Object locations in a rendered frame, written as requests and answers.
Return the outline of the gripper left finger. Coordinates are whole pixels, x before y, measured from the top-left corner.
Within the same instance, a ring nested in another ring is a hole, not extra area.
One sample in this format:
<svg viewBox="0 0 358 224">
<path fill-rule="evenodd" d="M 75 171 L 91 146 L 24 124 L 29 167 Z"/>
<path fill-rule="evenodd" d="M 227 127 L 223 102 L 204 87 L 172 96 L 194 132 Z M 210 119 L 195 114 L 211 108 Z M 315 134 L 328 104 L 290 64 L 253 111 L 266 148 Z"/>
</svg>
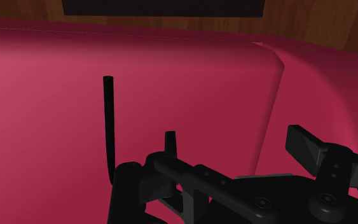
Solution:
<svg viewBox="0 0 358 224">
<path fill-rule="evenodd" d="M 168 224 L 146 212 L 159 201 L 184 224 L 278 224 L 279 214 L 263 196 L 242 195 L 239 183 L 206 166 L 177 158 L 176 133 L 165 133 L 165 149 L 146 163 L 115 165 L 114 132 L 106 133 L 109 179 L 113 186 L 107 224 Z"/>
</svg>

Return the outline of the thin black stick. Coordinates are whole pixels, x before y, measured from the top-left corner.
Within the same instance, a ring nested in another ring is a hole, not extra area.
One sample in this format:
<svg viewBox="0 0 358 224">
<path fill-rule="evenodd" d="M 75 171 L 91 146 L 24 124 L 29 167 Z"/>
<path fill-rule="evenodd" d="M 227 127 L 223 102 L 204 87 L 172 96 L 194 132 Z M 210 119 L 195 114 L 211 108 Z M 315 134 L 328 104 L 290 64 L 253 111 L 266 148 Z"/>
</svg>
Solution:
<svg viewBox="0 0 358 224">
<path fill-rule="evenodd" d="M 106 159 L 110 183 L 115 170 L 114 78 L 103 77 Z"/>
</svg>

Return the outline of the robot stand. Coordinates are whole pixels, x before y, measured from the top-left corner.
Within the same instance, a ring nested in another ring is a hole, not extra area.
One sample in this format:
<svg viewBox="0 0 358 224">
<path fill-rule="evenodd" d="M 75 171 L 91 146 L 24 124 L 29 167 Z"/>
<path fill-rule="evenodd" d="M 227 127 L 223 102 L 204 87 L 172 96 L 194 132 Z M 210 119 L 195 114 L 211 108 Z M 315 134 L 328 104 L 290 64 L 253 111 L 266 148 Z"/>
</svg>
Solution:
<svg viewBox="0 0 358 224">
<path fill-rule="evenodd" d="M 61 0 L 65 15 L 118 17 L 263 16 L 265 0 Z"/>
</svg>

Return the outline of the red sofa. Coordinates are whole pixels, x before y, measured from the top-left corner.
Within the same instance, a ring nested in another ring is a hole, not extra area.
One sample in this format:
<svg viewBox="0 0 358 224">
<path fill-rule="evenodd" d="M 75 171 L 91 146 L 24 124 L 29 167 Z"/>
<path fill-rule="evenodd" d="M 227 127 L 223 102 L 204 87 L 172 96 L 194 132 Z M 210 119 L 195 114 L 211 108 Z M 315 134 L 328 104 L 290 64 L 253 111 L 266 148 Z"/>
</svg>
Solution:
<svg viewBox="0 0 358 224">
<path fill-rule="evenodd" d="M 178 156 L 231 178 L 306 171 L 298 124 L 358 152 L 358 55 L 278 36 L 0 19 L 0 224 L 106 224 L 102 78 L 116 161 Z"/>
</svg>

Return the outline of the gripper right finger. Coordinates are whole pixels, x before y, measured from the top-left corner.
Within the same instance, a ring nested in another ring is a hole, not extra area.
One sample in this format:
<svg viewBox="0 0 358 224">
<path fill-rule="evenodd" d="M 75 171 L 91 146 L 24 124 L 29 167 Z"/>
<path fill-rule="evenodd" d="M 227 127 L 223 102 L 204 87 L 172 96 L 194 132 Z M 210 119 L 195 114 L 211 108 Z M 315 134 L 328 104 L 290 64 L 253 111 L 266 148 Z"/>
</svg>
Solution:
<svg viewBox="0 0 358 224">
<path fill-rule="evenodd" d="M 322 222 L 358 222 L 358 154 L 300 125 L 287 128 L 286 151 L 315 178 L 310 213 Z"/>
</svg>

